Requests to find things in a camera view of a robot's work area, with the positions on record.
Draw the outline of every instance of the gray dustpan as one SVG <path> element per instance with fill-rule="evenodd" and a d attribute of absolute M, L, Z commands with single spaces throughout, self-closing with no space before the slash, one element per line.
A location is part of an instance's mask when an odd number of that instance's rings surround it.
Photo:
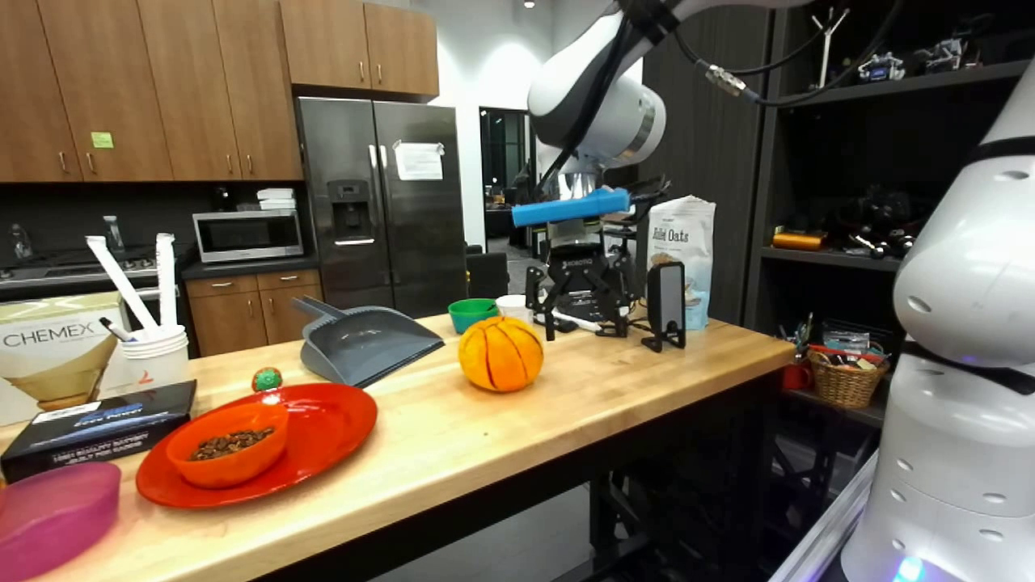
<path fill-rule="evenodd" d="M 297 305 L 314 313 L 300 330 L 300 362 L 330 380 L 365 386 L 443 346 L 436 334 L 391 307 L 370 305 L 341 310 L 312 297 L 297 297 Z"/>

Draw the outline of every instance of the stainless steel refrigerator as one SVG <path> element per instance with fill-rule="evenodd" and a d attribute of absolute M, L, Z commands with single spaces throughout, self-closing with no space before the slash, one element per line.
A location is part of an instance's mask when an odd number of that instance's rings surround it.
<path fill-rule="evenodd" d="M 297 98 L 324 299 L 440 313 L 467 295 L 451 107 Z"/>

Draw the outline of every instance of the red plate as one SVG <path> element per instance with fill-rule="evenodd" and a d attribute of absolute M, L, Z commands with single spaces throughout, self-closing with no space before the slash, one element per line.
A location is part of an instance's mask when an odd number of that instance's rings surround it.
<path fill-rule="evenodd" d="M 248 394 L 211 414 L 222 414 L 258 397 L 261 394 Z M 266 469 L 253 481 L 233 487 L 198 487 L 185 481 L 164 457 L 164 447 L 172 439 L 170 432 L 139 461 L 137 492 L 155 503 L 189 509 L 268 497 L 342 461 L 370 439 L 379 421 L 379 405 L 365 390 L 350 384 L 289 384 L 282 386 L 282 397 L 289 405 L 289 450 L 271 469 Z"/>

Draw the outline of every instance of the pink container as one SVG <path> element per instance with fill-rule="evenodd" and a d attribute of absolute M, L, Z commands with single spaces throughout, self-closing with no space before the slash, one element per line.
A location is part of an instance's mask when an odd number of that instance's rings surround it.
<path fill-rule="evenodd" d="M 94 546 L 121 518 L 121 469 L 78 461 L 0 492 L 0 579 L 33 579 Z"/>

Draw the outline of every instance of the small pumpkin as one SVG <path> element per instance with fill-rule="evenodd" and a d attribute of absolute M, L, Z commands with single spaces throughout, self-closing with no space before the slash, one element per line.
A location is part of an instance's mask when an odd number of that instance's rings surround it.
<path fill-rule="evenodd" d="M 539 379 L 545 338 L 518 316 L 490 316 L 459 338 L 459 368 L 483 390 L 520 390 Z"/>

